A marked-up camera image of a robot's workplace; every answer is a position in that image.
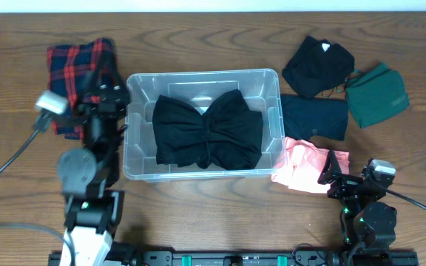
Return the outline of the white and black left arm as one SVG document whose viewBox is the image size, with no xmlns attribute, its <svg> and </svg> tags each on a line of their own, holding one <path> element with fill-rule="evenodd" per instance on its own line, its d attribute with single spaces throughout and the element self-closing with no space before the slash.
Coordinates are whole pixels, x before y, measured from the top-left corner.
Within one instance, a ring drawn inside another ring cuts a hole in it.
<svg viewBox="0 0 426 266">
<path fill-rule="evenodd" d="M 124 85 L 91 86 L 75 105 L 74 115 L 65 122 L 81 126 L 83 146 L 63 153 L 57 173 L 65 197 L 66 231 L 59 259 L 52 265 L 133 265 L 134 250 L 115 242 L 122 217 L 124 192 L 111 187 L 120 177 L 119 146 L 130 103 Z"/>
</svg>

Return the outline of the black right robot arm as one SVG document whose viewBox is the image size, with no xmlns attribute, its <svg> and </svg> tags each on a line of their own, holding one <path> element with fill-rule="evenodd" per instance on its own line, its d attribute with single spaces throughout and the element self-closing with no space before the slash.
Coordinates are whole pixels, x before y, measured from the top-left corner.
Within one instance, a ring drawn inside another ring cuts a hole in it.
<svg viewBox="0 0 426 266">
<path fill-rule="evenodd" d="M 378 159 L 369 160 L 359 177 L 346 174 L 335 152 L 328 152 L 318 183 L 329 185 L 327 196 L 342 205 L 340 221 L 346 245 L 359 243 L 377 252 L 395 241 L 397 211 L 380 201 L 395 175 L 391 163 Z"/>
</svg>

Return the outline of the red navy plaid cloth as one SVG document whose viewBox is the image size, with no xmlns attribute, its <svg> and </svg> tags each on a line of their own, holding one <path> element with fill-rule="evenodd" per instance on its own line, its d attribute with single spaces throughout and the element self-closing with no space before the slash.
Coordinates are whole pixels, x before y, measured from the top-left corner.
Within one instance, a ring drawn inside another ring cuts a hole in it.
<svg viewBox="0 0 426 266">
<path fill-rule="evenodd" d="M 84 80 L 92 72 L 101 57 L 117 59 L 114 42 L 97 38 L 88 44 L 63 44 L 47 49 L 49 72 L 47 88 L 64 98 L 70 107 L 64 116 L 72 117 L 79 103 L 100 103 L 99 96 L 84 95 Z"/>
</svg>

